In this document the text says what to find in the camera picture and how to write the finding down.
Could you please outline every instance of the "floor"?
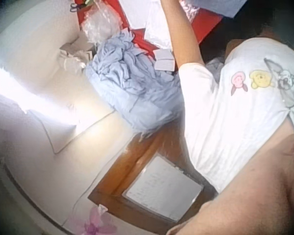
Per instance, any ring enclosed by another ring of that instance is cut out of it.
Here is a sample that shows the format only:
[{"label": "floor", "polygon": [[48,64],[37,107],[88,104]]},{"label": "floor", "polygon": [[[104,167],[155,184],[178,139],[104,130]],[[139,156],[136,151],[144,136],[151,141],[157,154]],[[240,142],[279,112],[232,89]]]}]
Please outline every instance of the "floor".
[{"label": "floor", "polygon": [[0,179],[0,235],[41,235],[41,229],[9,195]]},{"label": "floor", "polygon": [[248,0],[234,19],[223,18],[201,43],[204,61],[224,56],[232,39],[256,37],[268,26],[294,49],[294,0]]}]

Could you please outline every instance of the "yellow bear print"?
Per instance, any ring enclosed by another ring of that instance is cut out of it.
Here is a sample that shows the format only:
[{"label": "yellow bear print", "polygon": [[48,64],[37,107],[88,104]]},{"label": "yellow bear print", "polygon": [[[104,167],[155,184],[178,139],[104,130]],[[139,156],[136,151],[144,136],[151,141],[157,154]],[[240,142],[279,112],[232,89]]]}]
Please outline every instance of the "yellow bear print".
[{"label": "yellow bear print", "polygon": [[253,89],[257,89],[258,87],[274,87],[274,82],[272,82],[272,76],[270,72],[263,70],[254,70],[249,74],[249,77],[252,80],[251,87]]}]

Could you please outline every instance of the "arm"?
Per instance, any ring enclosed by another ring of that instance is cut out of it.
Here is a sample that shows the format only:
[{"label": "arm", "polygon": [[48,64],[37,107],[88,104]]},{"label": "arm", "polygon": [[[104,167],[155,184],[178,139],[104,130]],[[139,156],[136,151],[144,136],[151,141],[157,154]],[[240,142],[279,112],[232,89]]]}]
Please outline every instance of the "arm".
[{"label": "arm", "polygon": [[294,225],[294,134],[254,156],[177,235],[283,234]]},{"label": "arm", "polygon": [[161,4],[166,15],[177,66],[180,68],[186,63],[204,65],[195,33],[179,1],[161,0]]}]

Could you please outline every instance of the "pink cartoon character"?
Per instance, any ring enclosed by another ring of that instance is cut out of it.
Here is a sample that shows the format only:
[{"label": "pink cartoon character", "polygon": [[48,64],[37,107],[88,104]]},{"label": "pink cartoon character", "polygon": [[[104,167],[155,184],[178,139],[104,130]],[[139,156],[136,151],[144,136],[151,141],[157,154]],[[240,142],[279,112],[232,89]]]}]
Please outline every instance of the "pink cartoon character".
[{"label": "pink cartoon character", "polygon": [[117,227],[112,224],[111,217],[103,205],[93,207],[89,213],[89,221],[83,222],[78,218],[70,219],[76,235],[114,235]]},{"label": "pink cartoon character", "polygon": [[236,89],[243,88],[244,91],[248,91],[248,87],[246,84],[244,84],[245,81],[245,74],[243,72],[237,72],[232,76],[231,82],[233,84],[232,90],[231,90],[231,96],[234,94]]}]

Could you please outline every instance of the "red table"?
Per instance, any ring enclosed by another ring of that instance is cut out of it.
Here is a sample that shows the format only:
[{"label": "red table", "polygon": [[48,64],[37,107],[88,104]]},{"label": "red table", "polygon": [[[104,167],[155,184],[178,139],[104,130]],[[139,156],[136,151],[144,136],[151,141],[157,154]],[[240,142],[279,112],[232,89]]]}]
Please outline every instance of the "red table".
[{"label": "red table", "polygon": [[[75,0],[76,3],[83,2],[82,0]],[[120,15],[122,19],[122,26],[124,28],[129,27],[126,16],[123,13],[122,7],[119,4],[118,0],[105,0],[106,3],[110,4]],[[78,20],[81,24],[84,21],[84,15],[87,10],[90,8],[82,9],[78,12]],[[210,31],[221,21],[222,16],[210,12],[205,9],[200,9],[199,13],[195,17],[192,26],[197,37],[198,43],[201,43],[202,40],[210,33]],[[140,48],[147,50],[151,55],[153,55],[152,51],[158,49],[155,45],[144,40],[144,31],[145,29],[136,29],[132,30],[135,34],[135,38],[133,40],[134,43],[137,43]]]}]

